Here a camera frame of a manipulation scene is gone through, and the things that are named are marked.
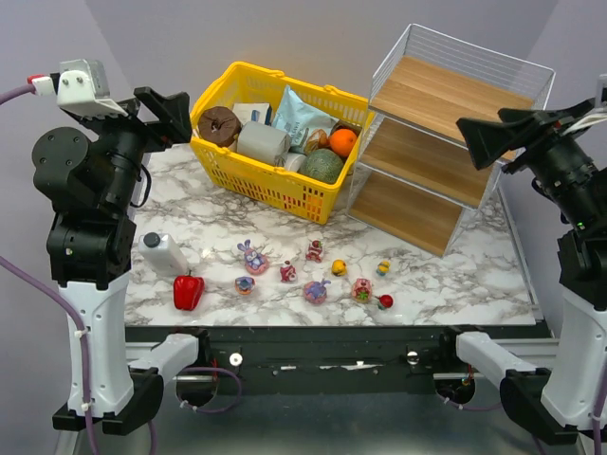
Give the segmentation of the yellow hair girl figure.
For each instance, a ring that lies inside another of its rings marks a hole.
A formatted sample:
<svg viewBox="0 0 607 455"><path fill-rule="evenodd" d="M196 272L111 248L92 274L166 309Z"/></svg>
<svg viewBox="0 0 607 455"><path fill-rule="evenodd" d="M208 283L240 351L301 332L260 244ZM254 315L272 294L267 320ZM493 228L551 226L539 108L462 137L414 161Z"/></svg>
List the yellow hair girl figure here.
<svg viewBox="0 0 607 455"><path fill-rule="evenodd" d="M331 265L331 273L336 277L347 274L347 265L343 260L335 260Z"/></svg>

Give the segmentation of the pink strawberry cake toy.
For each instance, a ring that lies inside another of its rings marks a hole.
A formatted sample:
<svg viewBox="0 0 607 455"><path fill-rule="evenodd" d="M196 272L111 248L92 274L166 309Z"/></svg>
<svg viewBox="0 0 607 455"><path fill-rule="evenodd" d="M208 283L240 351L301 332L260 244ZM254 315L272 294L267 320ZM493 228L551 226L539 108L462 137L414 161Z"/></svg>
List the pink strawberry cake toy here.
<svg viewBox="0 0 607 455"><path fill-rule="evenodd" d="M352 286L351 295L358 302L368 302L373 296L371 281L365 278L356 279Z"/></svg>

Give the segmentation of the yellow hair blue figure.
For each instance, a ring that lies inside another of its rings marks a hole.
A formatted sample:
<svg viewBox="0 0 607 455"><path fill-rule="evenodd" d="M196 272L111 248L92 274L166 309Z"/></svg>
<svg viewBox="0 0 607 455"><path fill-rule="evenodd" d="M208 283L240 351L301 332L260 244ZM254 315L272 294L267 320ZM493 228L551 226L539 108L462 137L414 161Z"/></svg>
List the yellow hair blue figure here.
<svg viewBox="0 0 607 455"><path fill-rule="evenodd" d="M382 261L377 265L377 274L379 276L385 276L390 270L390 263L388 261Z"/></svg>

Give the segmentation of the pink bear with strawberry cake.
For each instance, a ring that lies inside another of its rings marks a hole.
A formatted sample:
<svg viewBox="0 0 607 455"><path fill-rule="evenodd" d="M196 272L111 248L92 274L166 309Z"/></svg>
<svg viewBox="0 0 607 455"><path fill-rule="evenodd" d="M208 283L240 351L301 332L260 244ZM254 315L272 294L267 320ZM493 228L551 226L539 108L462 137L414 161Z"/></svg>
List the pink bear with strawberry cake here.
<svg viewBox="0 0 607 455"><path fill-rule="evenodd" d="M320 263L322 261L322 254L323 254L322 242L320 240L314 240L309 244L308 250L305 254L305 258L308 261Z"/></svg>

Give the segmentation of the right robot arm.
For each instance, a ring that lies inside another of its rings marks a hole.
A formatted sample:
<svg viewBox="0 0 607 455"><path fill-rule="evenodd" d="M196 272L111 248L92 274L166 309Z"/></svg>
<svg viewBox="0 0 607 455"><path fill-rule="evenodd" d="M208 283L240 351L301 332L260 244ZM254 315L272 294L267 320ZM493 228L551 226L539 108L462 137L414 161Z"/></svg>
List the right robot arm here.
<svg viewBox="0 0 607 455"><path fill-rule="evenodd" d="M502 108L498 117L456 125L478 170L521 150L503 173L529 169L536 191L570 226L558 240L559 344L551 369L521 360L484 332L459 334L455 352L499 390L519 427L548 445L573 444L583 434L599 454L606 442L606 172L576 139L606 119L606 96L561 110Z"/></svg>

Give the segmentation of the pink bear with santa hat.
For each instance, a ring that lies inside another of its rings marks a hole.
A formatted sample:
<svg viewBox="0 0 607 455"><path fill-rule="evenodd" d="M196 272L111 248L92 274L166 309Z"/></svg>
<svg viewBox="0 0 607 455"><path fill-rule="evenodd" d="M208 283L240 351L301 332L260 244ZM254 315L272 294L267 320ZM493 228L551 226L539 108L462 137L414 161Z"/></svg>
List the pink bear with santa hat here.
<svg viewBox="0 0 607 455"><path fill-rule="evenodd" d="M279 272L281 282L295 282L297 280L296 268L291 261L285 261Z"/></svg>

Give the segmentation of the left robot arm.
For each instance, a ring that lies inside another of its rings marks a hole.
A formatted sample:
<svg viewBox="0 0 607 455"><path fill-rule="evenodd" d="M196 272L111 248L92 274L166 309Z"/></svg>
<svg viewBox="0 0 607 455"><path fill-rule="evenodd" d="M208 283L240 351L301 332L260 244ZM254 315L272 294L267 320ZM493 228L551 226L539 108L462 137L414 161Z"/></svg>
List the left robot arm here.
<svg viewBox="0 0 607 455"><path fill-rule="evenodd" d="M151 422L166 384L202 355L201 333L173 333L128 361L124 306L136 233L128 211L143 157L192 137L190 98L149 87L120 103L114 117L80 118L35 143L33 183L55 217L46 241L52 279L73 318L72 387L53 426L78 431L100 423L126 435Z"/></svg>

